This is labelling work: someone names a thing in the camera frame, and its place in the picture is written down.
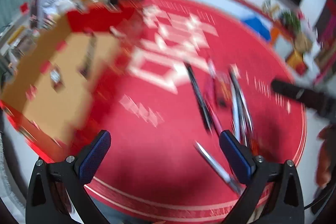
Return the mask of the red cardboard tray box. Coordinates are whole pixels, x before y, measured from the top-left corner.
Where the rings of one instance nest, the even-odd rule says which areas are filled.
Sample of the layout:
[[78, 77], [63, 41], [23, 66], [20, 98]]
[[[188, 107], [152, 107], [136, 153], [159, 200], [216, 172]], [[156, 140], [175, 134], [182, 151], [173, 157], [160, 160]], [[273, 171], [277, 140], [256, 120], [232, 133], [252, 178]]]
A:
[[43, 160], [62, 161], [99, 131], [120, 135], [130, 127], [120, 99], [141, 21], [125, 3], [70, 10], [21, 58], [1, 106]]

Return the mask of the black pen in box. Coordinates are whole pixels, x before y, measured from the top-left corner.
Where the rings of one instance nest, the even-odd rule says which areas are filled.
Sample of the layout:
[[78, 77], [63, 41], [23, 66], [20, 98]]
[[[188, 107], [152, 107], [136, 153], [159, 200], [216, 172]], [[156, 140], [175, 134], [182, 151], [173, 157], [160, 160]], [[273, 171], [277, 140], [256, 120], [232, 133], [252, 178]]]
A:
[[85, 78], [88, 79], [91, 71], [91, 66], [93, 63], [93, 58], [95, 55], [97, 38], [94, 34], [90, 36], [87, 52], [83, 64], [79, 69], [79, 73]]

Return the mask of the white blue pen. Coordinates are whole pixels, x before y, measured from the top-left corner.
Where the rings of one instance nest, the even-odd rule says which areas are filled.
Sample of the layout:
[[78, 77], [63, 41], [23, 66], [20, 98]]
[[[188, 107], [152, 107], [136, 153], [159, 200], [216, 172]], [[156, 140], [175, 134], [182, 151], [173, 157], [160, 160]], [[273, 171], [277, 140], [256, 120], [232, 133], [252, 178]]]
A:
[[237, 95], [233, 83], [232, 77], [234, 76], [232, 68], [229, 69], [230, 81], [231, 81], [231, 101], [232, 101], [232, 120], [233, 120], [233, 134], [238, 141], [240, 141], [240, 121]]

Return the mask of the grey clear pen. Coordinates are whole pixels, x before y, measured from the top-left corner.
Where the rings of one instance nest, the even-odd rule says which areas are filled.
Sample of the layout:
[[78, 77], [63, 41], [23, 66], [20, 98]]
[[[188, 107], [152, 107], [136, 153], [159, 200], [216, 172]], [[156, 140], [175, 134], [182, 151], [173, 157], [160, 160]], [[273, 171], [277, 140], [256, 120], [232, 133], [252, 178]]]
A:
[[243, 91], [238, 82], [239, 70], [236, 65], [231, 65], [234, 76], [232, 77], [238, 102], [239, 121], [240, 121], [240, 143], [248, 148], [252, 147], [253, 124], [249, 113], [247, 102]]

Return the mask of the red pink pen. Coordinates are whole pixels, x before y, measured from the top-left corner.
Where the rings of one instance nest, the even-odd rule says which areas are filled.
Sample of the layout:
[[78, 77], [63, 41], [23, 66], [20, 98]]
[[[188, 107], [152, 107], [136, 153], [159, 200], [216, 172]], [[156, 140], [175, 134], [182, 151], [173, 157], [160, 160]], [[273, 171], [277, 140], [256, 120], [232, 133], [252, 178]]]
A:
[[212, 58], [207, 57], [207, 66], [209, 69], [210, 78], [206, 84], [205, 88], [205, 102], [209, 110], [209, 114], [212, 120], [213, 128], [218, 136], [220, 136], [221, 132], [223, 131], [222, 124], [218, 118], [216, 113], [218, 99], [217, 99], [217, 73], [215, 69], [214, 62]]

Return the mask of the red gold gift box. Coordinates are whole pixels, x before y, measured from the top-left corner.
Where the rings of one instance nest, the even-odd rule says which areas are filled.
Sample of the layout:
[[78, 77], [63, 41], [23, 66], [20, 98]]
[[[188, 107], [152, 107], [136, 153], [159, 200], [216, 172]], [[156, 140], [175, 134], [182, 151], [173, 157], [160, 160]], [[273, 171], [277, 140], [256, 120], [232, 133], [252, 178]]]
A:
[[285, 62], [300, 76], [303, 76], [307, 71], [307, 66], [303, 60], [303, 54], [296, 50], [292, 51]]

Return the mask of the black marker pen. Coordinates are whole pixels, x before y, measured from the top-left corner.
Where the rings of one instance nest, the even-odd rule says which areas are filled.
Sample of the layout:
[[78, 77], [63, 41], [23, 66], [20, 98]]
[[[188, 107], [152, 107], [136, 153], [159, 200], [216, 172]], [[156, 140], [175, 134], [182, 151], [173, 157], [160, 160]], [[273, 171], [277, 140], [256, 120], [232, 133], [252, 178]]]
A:
[[197, 100], [197, 104], [198, 104], [199, 112], [201, 114], [203, 125], [206, 131], [212, 134], [213, 133], [212, 132], [212, 120], [211, 120], [207, 105], [205, 103], [205, 100], [198, 86], [197, 79], [195, 78], [194, 71], [188, 62], [184, 62], [184, 65], [186, 67], [186, 70], [187, 70], [187, 73], [188, 73], [188, 76], [189, 76], [189, 79], [190, 79], [190, 82], [193, 88], [193, 92]]

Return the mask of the silver grey pen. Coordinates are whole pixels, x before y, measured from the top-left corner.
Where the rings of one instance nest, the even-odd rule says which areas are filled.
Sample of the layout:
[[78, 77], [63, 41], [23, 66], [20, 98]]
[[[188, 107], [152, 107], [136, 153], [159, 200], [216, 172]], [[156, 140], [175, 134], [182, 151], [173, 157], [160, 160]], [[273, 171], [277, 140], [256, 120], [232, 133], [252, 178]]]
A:
[[197, 141], [195, 142], [195, 149], [226, 185], [237, 195], [241, 196], [243, 188], [240, 184]]

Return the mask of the round red wedding rug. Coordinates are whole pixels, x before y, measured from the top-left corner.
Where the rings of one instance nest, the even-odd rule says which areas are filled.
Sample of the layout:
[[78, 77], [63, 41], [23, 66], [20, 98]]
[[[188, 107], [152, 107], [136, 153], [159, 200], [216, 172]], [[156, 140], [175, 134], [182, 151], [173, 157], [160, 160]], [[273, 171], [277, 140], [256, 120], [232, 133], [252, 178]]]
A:
[[205, 162], [200, 143], [228, 168], [218, 137], [203, 127], [188, 61], [201, 89], [210, 84], [207, 65], [233, 69], [245, 95], [260, 153], [269, 161], [298, 164], [306, 141], [299, 103], [273, 94], [271, 80], [291, 80], [284, 62], [249, 28], [191, 0], [145, 0], [139, 47], [124, 75], [108, 69], [93, 90], [91, 121], [77, 134], [82, 145], [101, 129], [110, 150], [87, 193], [125, 214], [167, 223], [222, 220], [236, 194]]

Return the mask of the small red packet in box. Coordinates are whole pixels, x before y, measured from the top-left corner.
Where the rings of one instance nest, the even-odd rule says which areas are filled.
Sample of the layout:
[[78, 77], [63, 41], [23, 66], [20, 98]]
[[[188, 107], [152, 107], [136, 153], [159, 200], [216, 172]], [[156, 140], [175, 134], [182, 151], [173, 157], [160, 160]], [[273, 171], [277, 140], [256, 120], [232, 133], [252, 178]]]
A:
[[54, 65], [51, 69], [50, 79], [52, 87], [56, 92], [64, 86], [61, 70], [57, 65]]

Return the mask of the small red card pack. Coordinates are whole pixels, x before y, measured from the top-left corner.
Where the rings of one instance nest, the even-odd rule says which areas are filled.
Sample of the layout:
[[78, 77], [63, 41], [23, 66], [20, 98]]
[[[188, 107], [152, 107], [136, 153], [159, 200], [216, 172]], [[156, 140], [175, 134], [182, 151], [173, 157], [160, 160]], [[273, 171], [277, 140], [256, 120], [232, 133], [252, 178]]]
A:
[[226, 75], [219, 74], [216, 76], [215, 96], [220, 107], [231, 106], [231, 84]]

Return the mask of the blue plastic bag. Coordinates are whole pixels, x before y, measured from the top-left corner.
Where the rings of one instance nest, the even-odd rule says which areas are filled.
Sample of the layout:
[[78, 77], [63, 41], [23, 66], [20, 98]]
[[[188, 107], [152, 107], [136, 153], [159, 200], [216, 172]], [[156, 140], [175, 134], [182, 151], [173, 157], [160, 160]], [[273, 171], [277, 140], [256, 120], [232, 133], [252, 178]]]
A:
[[250, 17], [241, 20], [243, 24], [254, 30], [259, 34], [265, 41], [269, 42], [271, 40], [271, 35], [269, 29], [264, 26], [264, 24], [257, 17]]

